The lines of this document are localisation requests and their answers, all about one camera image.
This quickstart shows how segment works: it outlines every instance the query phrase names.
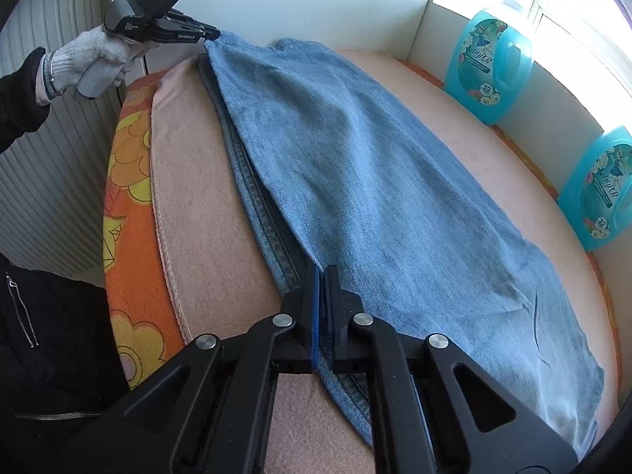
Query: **gloved hand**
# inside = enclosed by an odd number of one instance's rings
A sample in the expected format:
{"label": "gloved hand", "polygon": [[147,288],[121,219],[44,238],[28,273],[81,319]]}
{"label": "gloved hand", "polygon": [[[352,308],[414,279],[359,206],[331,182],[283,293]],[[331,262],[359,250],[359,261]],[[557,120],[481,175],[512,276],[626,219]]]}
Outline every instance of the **gloved hand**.
{"label": "gloved hand", "polygon": [[86,69],[100,58],[112,64],[105,64],[109,73],[119,69],[115,78],[118,87],[125,74],[132,69],[134,58],[144,55],[152,47],[153,44],[139,43],[106,32],[102,26],[82,32],[67,45],[42,59],[38,82],[41,80],[45,94],[38,90],[42,88],[36,89],[38,104],[47,105],[69,87],[76,86]]}

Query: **silver zipper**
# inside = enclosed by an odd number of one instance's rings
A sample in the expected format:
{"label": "silver zipper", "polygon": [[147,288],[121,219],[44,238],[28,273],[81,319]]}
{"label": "silver zipper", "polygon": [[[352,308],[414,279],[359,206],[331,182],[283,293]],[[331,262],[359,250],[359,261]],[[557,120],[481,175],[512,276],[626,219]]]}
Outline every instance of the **silver zipper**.
{"label": "silver zipper", "polygon": [[[15,313],[18,316],[18,321],[20,322],[20,326],[22,326],[22,331],[24,332],[26,340],[28,340],[28,343],[31,345],[32,348],[34,348],[35,346],[39,346],[39,343],[37,342],[36,332],[33,329],[33,323],[31,322],[31,316],[28,313],[28,309],[26,308],[26,305],[24,304],[24,301],[22,301],[22,298],[20,296],[20,288],[18,287],[18,284],[11,279],[9,273],[6,273],[6,284],[9,288],[9,294],[11,294],[11,299],[13,300],[13,305],[15,306]],[[28,327],[31,330],[33,340],[31,340],[31,337],[28,335],[28,332],[24,327],[24,323],[22,322],[22,318],[20,317],[20,311],[18,310],[18,302],[15,300],[15,296],[13,295],[13,291],[11,289],[15,289],[15,293],[18,295],[18,301],[22,305],[22,308],[24,308],[24,314],[26,315],[26,321],[28,322]]]}
{"label": "silver zipper", "polygon": [[100,411],[72,411],[70,413],[41,413],[34,415],[16,415],[18,419],[27,420],[72,420],[98,417]]}

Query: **metal rivet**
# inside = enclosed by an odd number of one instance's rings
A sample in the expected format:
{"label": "metal rivet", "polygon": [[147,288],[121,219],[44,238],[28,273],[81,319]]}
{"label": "metal rivet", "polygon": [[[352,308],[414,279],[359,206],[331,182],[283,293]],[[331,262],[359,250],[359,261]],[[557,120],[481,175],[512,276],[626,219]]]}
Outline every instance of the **metal rivet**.
{"label": "metal rivet", "polygon": [[273,324],[279,328],[287,328],[292,324],[292,316],[287,313],[277,313],[277,315],[273,317]]}
{"label": "metal rivet", "polygon": [[353,322],[358,326],[371,326],[373,324],[373,316],[364,312],[356,313],[353,316]]}
{"label": "metal rivet", "polygon": [[446,337],[445,335],[442,335],[441,333],[435,333],[434,335],[431,335],[430,337],[428,337],[428,343],[433,348],[437,348],[438,350],[444,350],[448,346],[450,341],[448,340],[448,337]]}
{"label": "metal rivet", "polygon": [[217,344],[217,339],[213,335],[200,335],[195,339],[195,345],[201,350],[211,350]]}

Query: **black sleeve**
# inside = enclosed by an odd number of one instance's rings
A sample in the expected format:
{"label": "black sleeve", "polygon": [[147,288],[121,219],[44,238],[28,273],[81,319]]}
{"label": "black sleeve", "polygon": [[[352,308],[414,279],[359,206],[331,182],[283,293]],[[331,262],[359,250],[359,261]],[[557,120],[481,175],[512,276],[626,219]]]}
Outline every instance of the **black sleeve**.
{"label": "black sleeve", "polygon": [[48,117],[49,105],[36,103],[36,77],[46,50],[31,52],[22,67],[0,78],[0,153],[26,132],[34,132]]}

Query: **blue plastic bottle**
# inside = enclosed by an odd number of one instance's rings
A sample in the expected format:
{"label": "blue plastic bottle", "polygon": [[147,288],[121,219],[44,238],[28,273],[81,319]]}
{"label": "blue plastic bottle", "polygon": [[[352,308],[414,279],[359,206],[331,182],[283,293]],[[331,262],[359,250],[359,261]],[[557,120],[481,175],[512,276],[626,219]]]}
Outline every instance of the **blue plastic bottle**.
{"label": "blue plastic bottle", "polygon": [[456,45],[444,90],[493,124],[525,87],[533,66],[532,30],[518,0],[481,10]]}
{"label": "blue plastic bottle", "polygon": [[632,136],[623,126],[599,137],[582,157],[557,204],[586,251],[632,223]]}

